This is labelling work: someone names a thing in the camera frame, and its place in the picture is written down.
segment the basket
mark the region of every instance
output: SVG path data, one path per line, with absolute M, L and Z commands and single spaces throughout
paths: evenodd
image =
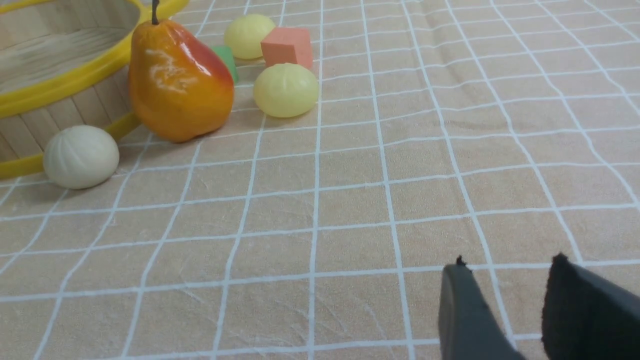
M 164 0 L 159 17 L 188 0 Z M 0 179 L 43 171 L 61 130 L 105 129 L 116 140 L 139 126 L 127 93 L 140 0 L 23 0 L 0 6 Z

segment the toy pear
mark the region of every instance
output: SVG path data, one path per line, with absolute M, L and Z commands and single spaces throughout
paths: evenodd
M 152 18 L 134 30 L 129 96 L 140 122 L 158 137 L 186 142 L 219 129 L 234 102 L 224 61 L 182 25 Z

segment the pear stem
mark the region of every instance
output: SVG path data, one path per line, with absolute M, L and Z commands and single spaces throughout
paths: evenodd
M 160 0 L 153 0 L 151 2 L 151 23 L 153 25 L 158 25 L 160 22 L 158 21 L 158 5 L 160 5 Z

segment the green block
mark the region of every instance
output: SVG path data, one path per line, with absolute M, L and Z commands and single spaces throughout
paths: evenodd
M 234 78 L 234 84 L 237 83 L 238 71 L 236 70 L 236 63 L 234 61 L 234 55 L 231 53 L 231 48 L 229 46 L 218 45 L 212 46 L 211 50 L 222 59 L 222 62 L 225 63 L 227 69 L 229 69 L 231 77 Z

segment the beige fabric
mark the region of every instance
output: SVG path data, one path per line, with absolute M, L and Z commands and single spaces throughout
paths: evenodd
M 139 129 L 88 191 L 4 182 L 1 359 L 438 359 L 458 254 L 529 359 L 553 255 L 640 292 L 638 1 L 201 0 L 175 20 L 214 45 L 244 12 L 311 30 L 317 109 L 265 119 L 244 64 L 208 138 Z

